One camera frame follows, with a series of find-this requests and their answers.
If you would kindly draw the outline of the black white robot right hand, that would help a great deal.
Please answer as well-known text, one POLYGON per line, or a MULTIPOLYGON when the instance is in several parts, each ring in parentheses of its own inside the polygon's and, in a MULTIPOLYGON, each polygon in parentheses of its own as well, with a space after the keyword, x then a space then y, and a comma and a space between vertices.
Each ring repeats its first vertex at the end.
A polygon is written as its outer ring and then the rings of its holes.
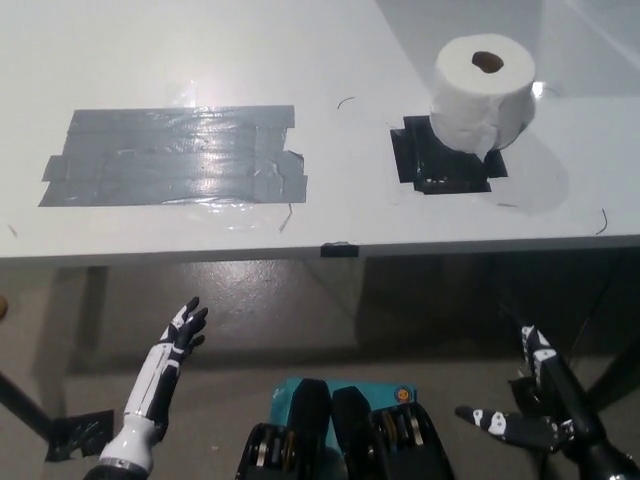
POLYGON ((571 443, 604 440, 604 426, 562 355, 534 325, 521 326, 520 336, 529 369, 511 382, 520 410, 458 406, 455 415, 505 444, 531 451, 555 453, 571 443))

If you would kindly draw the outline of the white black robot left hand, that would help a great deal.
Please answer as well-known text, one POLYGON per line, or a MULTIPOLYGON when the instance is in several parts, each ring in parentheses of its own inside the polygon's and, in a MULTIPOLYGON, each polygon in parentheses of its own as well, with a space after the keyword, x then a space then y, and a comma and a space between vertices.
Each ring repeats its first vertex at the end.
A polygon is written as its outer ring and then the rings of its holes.
POLYGON ((160 429, 168 425, 169 407, 182 364, 204 342, 206 307, 198 309, 193 297, 171 319, 160 339, 150 348, 136 378, 124 413, 146 418, 160 429))

